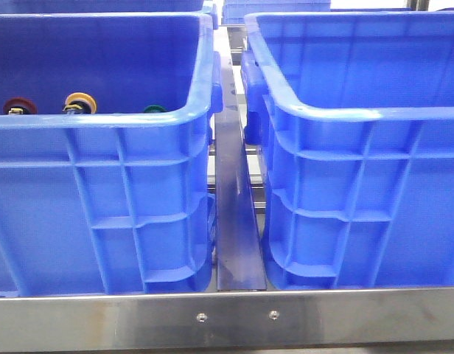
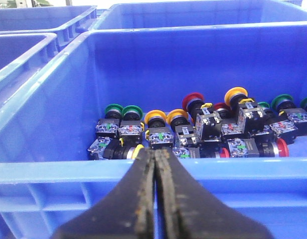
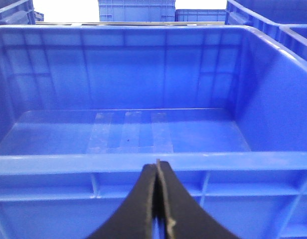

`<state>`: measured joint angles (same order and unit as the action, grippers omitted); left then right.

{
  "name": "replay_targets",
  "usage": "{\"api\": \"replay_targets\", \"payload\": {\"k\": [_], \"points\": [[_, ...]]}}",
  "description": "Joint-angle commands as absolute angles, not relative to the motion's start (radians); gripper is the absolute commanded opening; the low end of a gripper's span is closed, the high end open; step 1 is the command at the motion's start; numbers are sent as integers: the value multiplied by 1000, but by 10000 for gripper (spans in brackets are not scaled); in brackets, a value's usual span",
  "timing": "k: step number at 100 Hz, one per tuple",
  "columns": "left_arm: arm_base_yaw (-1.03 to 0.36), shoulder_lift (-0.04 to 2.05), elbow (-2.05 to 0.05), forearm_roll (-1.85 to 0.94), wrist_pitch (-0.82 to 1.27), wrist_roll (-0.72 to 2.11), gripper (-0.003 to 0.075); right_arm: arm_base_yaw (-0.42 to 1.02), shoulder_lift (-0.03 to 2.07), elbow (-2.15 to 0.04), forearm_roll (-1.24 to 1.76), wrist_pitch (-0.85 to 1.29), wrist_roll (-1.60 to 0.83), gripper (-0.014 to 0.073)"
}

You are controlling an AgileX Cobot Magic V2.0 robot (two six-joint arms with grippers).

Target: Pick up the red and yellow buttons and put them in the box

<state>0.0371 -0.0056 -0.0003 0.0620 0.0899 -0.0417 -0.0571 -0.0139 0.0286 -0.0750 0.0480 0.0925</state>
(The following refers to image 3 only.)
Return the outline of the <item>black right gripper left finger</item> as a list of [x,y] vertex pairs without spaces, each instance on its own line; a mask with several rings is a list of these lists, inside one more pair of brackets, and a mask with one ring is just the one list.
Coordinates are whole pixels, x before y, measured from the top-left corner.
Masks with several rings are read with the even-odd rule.
[[89,239],[151,239],[157,166],[146,164],[126,199]]

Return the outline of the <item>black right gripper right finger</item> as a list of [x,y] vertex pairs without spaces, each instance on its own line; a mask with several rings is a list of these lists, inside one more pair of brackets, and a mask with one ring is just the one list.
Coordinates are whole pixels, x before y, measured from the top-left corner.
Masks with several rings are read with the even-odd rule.
[[170,164],[156,162],[156,216],[162,239],[237,239],[194,200]]

